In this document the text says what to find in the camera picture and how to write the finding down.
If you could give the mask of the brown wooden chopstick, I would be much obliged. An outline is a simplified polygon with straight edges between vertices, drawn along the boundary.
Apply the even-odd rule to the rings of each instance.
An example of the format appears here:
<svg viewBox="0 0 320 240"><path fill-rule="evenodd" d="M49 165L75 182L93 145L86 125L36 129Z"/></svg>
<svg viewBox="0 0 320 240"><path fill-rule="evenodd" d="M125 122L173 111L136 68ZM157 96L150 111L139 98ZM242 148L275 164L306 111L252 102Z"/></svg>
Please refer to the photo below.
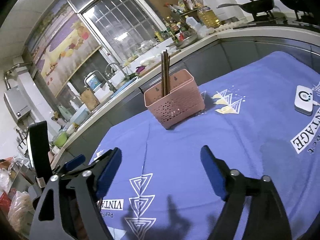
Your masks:
<svg viewBox="0 0 320 240"><path fill-rule="evenodd" d="M170 93L170 74L169 74L169 71L170 71L170 56L169 54L167 53L167 59L166 59L166 66L167 66L167 70L166 70L166 83L167 83L167 95Z"/></svg>
<svg viewBox="0 0 320 240"><path fill-rule="evenodd" d="M167 95L167 50L161 55L162 97Z"/></svg>

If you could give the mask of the wooden cutting board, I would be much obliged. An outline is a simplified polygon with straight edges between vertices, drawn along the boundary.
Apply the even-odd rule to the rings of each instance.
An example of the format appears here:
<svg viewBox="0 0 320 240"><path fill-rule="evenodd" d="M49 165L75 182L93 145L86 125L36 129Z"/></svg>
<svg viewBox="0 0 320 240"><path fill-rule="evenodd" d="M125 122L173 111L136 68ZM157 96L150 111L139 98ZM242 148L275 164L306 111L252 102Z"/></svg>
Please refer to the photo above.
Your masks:
<svg viewBox="0 0 320 240"><path fill-rule="evenodd" d="M100 101L97 99L97 97L94 95L90 88L86 88L80 94L80 100L86 105L86 107L90 111L93 111L96 107L100 105Z"/></svg>

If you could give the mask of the green bowl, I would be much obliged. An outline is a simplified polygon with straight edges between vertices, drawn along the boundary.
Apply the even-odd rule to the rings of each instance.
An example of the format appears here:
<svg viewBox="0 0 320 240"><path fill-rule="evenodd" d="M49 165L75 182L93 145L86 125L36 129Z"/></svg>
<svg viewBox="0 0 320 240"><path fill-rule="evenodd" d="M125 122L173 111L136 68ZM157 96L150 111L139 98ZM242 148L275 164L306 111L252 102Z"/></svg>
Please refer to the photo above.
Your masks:
<svg viewBox="0 0 320 240"><path fill-rule="evenodd" d="M53 137L53 144L56 147L61 148L66 143L67 139L67 133L65 131L60 131L58 135Z"/></svg>

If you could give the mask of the black wok on stove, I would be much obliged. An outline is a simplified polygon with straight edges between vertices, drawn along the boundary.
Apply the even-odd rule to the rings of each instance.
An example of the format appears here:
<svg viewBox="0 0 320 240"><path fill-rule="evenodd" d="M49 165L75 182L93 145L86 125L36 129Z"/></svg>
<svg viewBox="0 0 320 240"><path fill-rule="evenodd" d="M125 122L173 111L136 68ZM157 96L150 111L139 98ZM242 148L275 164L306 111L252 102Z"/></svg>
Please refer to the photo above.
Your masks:
<svg viewBox="0 0 320 240"><path fill-rule="evenodd" d="M236 3L224 3L217 6L219 8L233 7L238 6L243 11L249 14L258 14L261 12L268 12L274 8L274 0L249 0L249 2L244 4L236 4Z"/></svg>

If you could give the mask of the chrome kitchen faucet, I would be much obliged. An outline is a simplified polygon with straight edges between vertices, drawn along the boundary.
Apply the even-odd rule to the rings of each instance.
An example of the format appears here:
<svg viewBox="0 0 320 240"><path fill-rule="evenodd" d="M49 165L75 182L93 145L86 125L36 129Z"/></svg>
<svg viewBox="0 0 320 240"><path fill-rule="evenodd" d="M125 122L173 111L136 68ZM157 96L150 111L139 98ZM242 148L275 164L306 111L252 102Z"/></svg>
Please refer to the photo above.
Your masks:
<svg viewBox="0 0 320 240"><path fill-rule="evenodd" d="M128 78L128 74L123 67L116 62L109 63L106 66L104 73L107 81L113 86L113 88L109 86L110 90L114 92L116 92Z"/></svg>

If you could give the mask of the large cooking oil bottle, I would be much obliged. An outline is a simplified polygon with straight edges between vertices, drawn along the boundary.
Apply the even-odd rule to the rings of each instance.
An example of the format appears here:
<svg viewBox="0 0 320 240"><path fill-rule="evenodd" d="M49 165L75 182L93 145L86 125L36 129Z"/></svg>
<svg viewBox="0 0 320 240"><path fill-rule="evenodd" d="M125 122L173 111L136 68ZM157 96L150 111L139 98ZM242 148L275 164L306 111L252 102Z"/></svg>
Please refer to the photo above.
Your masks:
<svg viewBox="0 0 320 240"><path fill-rule="evenodd" d="M201 6L197 10L197 16L207 28L218 28L221 25L215 13L208 6Z"/></svg>

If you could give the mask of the blue printed table cloth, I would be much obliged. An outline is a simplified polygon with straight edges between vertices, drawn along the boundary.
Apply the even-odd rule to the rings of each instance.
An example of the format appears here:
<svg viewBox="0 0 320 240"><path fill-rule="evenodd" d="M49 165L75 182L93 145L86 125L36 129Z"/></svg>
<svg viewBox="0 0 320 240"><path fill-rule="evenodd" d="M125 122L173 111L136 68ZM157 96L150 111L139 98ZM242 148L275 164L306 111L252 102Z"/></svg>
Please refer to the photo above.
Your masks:
<svg viewBox="0 0 320 240"><path fill-rule="evenodd" d="M244 176L273 180L293 239L319 213L319 108L295 110L296 88L319 98L319 74L276 51L200 87L205 110L165 129L144 111L109 129L94 152L122 162L101 215L114 239L207 239L223 208L200 150Z"/></svg>

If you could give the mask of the white wall water heater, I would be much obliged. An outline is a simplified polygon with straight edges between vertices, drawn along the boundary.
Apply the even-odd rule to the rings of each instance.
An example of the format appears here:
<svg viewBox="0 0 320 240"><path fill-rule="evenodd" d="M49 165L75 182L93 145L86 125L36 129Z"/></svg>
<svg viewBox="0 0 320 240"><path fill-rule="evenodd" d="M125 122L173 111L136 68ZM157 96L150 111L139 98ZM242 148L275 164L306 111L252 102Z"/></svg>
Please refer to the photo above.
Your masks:
<svg viewBox="0 0 320 240"><path fill-rule="evenodd" d="M4 92L4 102L16 124L31 112L31 107L18 86Z"/></svg>

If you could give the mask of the white round-button device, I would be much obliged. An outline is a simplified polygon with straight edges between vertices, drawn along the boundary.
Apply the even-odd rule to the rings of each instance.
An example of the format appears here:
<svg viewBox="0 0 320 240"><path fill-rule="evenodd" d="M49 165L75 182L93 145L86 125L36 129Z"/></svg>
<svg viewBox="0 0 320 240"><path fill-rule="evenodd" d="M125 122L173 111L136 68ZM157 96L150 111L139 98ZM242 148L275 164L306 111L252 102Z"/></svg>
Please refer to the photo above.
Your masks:
<svg viewBox="0 0 320 240"><path fill-rule="evenodd" d="M310 116L313 111L313 91L311 88L298 85L294 101L295 110Z"/></svg>

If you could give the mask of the white plastic jug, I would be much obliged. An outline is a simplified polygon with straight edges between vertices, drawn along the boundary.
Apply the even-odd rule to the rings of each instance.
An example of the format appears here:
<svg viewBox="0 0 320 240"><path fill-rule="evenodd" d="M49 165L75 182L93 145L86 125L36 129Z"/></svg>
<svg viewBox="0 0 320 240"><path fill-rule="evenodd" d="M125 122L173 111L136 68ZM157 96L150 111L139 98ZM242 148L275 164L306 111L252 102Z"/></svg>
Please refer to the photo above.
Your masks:
<svg viewBox="0 0 320 240"><path fill-rule="evenodd" d="M195 18L193 18L192 16L186 15L185 22L189 27L191 27L197 33L200 31L202 27L202 25L199 22L197 22L197 20L195 20Z"/></svg>

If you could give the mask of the pink perforated utensil basket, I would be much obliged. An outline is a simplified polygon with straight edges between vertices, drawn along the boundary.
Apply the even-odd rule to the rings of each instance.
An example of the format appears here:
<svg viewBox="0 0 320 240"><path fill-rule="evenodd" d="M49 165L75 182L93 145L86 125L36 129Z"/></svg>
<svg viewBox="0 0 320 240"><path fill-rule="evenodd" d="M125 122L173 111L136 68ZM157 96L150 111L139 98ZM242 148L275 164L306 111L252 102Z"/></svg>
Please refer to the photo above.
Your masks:
<svg viewBox="0 0 320 240"><path fill-rule="evenodd" d="M161 82L146 90L144 105L166 129L205 108L195 79L186 69L170 75L168 95L162 96Z"/></svg>

